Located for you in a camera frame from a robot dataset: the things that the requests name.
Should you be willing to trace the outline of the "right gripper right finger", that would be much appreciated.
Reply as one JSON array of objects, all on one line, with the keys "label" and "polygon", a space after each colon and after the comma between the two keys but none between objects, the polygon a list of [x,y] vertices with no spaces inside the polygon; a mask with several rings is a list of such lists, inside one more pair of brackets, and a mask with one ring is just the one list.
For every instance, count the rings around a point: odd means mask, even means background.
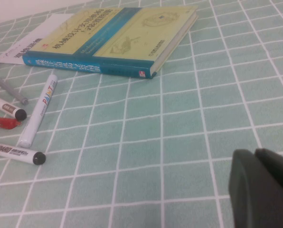
[{"label": "right gripper right finger", "polygon": [[283,156],[265,148],[256,149],[255,156],[283,187]]}]

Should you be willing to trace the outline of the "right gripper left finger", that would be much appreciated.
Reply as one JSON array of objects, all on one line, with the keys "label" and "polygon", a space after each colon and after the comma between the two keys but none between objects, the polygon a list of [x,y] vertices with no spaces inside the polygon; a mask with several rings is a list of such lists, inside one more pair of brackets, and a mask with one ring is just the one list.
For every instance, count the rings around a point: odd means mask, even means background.
[{"label": "right gripper left finger", "polygon": [[234,151],[228,191],[236,228],[283,228],[283,187],[255,152]]}]

